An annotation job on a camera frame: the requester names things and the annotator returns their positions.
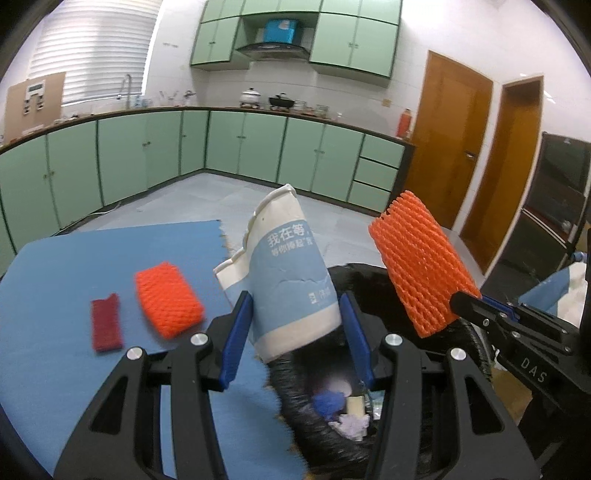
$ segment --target drawer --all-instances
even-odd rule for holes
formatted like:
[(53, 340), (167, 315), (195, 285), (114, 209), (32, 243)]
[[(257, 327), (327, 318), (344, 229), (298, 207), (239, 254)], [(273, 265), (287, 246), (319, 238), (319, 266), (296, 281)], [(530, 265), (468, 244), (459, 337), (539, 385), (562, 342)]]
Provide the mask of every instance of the drawer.
[(398, 168), (402, 162), (403, 153), (403, 145), (372, 135), (365, 135), (361, 156)]
[(366, 207), (376, 212), (383, 212), (388, 206), (389, 198), (389, 192), (354, 181), (349, 195), (349, 203)]
[(355, 180), (390, 191), (392, 190), (392, 185), (394, 185), (394, 179), (397, 174), (398, 170), (396, 168), (387, 167), (381, 163), (360, 158), (359, 164), (357, 165), (357, 172), (355, 173)]

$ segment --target range hood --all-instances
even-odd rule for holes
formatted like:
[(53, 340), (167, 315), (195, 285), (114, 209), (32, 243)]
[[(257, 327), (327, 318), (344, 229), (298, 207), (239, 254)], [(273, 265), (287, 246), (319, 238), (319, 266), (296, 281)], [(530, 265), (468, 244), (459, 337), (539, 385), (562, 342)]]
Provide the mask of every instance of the range hood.
[(308, 60), (310, 58), (310, 52), (304, 47), (281, 42), (253, 43), (238, 48), (238, 51), (251, 60), (256, 61), (289, 59)]

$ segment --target dark red fabric piece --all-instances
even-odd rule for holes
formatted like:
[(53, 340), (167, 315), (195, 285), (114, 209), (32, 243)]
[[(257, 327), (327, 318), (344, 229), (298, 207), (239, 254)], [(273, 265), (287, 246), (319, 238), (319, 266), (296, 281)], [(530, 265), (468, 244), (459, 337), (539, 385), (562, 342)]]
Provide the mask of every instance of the dark red fabric piece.
[(123, 348), (119, 327), (119, 296), (112, 293), (107, 299), (93, 300), (92, 348), (95, 352), (109, 352)]

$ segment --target white pot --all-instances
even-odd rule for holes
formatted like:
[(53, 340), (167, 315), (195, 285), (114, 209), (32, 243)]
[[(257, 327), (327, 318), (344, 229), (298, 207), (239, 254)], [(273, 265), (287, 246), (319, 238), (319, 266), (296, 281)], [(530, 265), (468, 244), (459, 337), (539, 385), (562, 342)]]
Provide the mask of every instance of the white pot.
[(261, 94), (254, 88), (249, 88), (246, 92), (240, 95), (240, 103), (247, 103), (248, 105), (257, 105), (261, 101)]

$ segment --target blue box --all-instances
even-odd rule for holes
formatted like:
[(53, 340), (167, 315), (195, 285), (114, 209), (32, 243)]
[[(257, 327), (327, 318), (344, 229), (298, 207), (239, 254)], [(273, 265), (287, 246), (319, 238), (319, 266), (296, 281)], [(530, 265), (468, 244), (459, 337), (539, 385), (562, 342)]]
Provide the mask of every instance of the blue box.
[(263, 42), (279, 42), (299, 45), (301, 28), (297, 20), (269, 20), (265, 26)]

